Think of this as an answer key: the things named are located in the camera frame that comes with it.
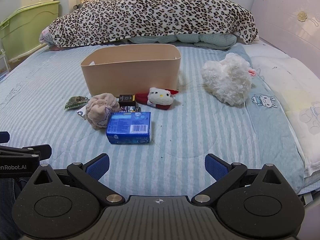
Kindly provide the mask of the black small box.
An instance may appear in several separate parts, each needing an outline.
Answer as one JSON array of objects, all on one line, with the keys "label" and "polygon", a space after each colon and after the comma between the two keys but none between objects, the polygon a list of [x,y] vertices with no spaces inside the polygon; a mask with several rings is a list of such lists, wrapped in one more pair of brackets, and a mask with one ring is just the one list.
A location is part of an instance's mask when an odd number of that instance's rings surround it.
[{"label": "black small box", "polygon": [[136,97],[134,94],[120,95],[118,102],[120,107],[135,107]]}]

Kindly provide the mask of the green dried herb packet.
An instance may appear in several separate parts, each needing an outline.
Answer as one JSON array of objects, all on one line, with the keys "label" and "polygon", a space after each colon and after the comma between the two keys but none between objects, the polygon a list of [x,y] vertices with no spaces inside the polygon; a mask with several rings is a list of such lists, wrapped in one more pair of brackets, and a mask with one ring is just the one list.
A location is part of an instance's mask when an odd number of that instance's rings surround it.
[{"label": "green dried herb packet", "polygon": [[89,102],[89,98],[85,96],[73,96],[65,104],[65,109],[79,109]]}]

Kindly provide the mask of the white small packet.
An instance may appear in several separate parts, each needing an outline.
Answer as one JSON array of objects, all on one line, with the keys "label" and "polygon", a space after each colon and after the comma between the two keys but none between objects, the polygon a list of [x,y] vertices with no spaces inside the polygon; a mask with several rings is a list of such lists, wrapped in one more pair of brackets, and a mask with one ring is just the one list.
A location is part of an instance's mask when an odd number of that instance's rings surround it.
[{"label": "white small packet", "polygon": [[76,111],[77,115],[80,116],[82,119],[86,119],[86,106],[80,108]]}]

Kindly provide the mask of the colourful small card pack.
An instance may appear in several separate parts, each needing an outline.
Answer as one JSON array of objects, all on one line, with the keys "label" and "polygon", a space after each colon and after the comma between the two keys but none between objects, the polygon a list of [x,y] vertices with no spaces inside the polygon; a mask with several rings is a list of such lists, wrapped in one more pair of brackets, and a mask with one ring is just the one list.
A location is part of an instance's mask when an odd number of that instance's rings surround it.
[{"label": "colourful small card pack", "polygon": [[120,112],[123,113],[136,113],[136,112],[141,112],[141,108],[137,106],[121,106],[120,107]]}]

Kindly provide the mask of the pink bed headboard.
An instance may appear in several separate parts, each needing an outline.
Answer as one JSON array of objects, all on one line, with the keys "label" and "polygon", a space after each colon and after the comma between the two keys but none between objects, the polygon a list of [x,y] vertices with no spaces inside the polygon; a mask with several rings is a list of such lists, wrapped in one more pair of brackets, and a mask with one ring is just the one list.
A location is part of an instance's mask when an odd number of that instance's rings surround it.
[{"label": "pink bed headboard", "polygon": [[254,0],[259,37],[319,76],[319,0]]}]

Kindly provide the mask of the white fluffy plush toy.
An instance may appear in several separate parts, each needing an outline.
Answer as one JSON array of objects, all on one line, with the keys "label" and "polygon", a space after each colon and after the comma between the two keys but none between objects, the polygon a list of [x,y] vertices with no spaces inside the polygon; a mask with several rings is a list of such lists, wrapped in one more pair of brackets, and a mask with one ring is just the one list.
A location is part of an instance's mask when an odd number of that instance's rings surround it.
[{"label": "white fluffy plush toy", "polygon": [[228,53],[221,61],[207,61],[201,75],[204,85],[219,101],[240,106],[248,98],[256,72],[243,57]]}]

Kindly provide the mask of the blue tissue box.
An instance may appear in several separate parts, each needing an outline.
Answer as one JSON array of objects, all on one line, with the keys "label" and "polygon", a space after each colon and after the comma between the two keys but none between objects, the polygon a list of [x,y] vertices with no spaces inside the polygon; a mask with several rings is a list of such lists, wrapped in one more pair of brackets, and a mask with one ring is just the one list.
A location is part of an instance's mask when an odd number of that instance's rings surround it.
[{"label": "blue tissue box", "polygon": [[113,113],[106,136],[111,144],[148,144],[151,140],[151,113]]}]

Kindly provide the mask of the leopard print blanket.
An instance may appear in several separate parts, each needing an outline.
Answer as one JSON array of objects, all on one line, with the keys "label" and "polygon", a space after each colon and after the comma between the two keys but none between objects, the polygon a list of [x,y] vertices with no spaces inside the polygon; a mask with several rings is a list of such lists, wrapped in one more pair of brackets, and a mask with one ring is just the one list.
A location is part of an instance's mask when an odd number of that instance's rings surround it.
[{"label": "leopard print blanket", "polygon": [[179,34],[236,34],[250,44],[258,35],[252,13],[230,0],[87,0],[48,30],[59,48]]}]

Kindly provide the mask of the hello kitty plush toy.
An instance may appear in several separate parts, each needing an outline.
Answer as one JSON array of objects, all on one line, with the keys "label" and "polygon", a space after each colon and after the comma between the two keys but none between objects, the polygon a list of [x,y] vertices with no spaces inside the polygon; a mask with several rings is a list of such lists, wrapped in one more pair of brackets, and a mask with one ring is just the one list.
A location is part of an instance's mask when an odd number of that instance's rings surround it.
[{"label": "hello kitty plush toy", "polygon": [[135,100],[143,105],[168,110],[175,100],[174,96],[178,93],[178,90],[151,87],[148,93],[135,94]]}]

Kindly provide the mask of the green plastic storage box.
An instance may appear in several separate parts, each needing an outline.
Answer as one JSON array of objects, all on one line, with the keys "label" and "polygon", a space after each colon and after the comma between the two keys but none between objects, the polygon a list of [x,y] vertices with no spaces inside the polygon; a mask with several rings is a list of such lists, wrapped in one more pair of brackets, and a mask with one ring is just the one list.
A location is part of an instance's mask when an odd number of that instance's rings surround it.
[{"label": "green plastic storage box", "polygon": [[9,61],[41,48],[40,33],[58,17],[59,4],[52,1],[23,7],[1,23],[1,42]]}]

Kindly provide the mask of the white pillow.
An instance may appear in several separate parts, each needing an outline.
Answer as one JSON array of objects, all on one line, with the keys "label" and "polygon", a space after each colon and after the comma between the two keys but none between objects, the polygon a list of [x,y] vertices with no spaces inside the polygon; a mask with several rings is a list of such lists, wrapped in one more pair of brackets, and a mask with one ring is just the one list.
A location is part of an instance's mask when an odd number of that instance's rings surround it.
[{"label": "white pillow", "polygon": [[276,95],[299,141],[304,176],[319,171],[319,78],[298,59],[265,43],[244,45]]}]

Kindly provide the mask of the beige plastic storage bin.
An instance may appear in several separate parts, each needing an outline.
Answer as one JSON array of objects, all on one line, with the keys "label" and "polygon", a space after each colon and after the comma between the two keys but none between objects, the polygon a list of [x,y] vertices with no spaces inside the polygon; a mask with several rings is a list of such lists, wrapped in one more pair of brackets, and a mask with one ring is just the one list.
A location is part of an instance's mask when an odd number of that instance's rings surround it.
[{"label": "beige plastic storage bin", "polygon": [[80,64],[92,96],[176,89],[181,54],[172,44],[127,44],[100,48]]}]

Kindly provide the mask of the pink cloth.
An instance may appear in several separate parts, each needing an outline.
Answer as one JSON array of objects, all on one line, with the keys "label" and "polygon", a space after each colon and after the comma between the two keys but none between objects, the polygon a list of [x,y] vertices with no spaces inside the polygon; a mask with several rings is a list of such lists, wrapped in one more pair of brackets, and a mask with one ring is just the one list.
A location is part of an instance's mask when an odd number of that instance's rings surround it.
[{"label": "pink cloth", "polygon": [[86,120],[94,129],[106,128],[112,113],[120,111],[117,98],[110,93],[93,96],[86,106]]}]

